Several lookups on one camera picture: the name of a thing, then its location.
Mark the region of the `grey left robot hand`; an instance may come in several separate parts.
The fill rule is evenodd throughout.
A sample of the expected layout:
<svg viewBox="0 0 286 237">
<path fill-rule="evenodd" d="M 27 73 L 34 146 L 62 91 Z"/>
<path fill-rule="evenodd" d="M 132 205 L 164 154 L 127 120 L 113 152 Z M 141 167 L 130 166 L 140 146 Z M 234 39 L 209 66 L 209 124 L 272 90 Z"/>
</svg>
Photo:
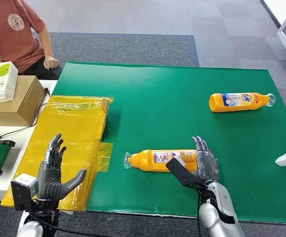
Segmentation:
<svg viewBox="0 0 286 237">
<path fill-rule="evenodd" d="M 39 199 L 62 200 L 84 181 L 87 170 L 81 169 L 75 177 L 61 182 L 61 163 L 66 147 L 61 147 L 63 140 L 58 133 L 47 146 L 44 159 L 38 171 Z"/>
</svg>

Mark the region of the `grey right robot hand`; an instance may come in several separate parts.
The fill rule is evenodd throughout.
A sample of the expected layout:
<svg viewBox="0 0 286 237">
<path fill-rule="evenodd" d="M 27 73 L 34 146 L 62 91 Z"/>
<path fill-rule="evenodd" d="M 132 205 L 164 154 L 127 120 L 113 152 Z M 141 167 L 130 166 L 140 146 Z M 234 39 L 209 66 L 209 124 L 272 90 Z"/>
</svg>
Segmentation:
<svg viewBox="0 0 286 237">
<path fill-rule="evenodd" d="M 197 168 L 193 172 L 197 177 L 206 181 L 218 181 L 220 170 L 217 160 L 212 150 L 199 136 L 192 136 L 196 148 Z"/>
</svg>

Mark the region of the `person's left hand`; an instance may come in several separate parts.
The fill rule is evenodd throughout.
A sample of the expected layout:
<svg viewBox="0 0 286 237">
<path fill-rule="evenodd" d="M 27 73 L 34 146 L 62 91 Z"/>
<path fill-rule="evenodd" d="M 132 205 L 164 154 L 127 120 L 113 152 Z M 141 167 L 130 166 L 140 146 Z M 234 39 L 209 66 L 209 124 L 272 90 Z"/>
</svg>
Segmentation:
<svg viewBox="0 0 286 237">
<path fill-rule="evenodd" d="M 54 69 L 58 66 L 58 61 L 53 56 L 46 55 L 43 63 L 44 67 L 47 70 Z"/>
</svg>

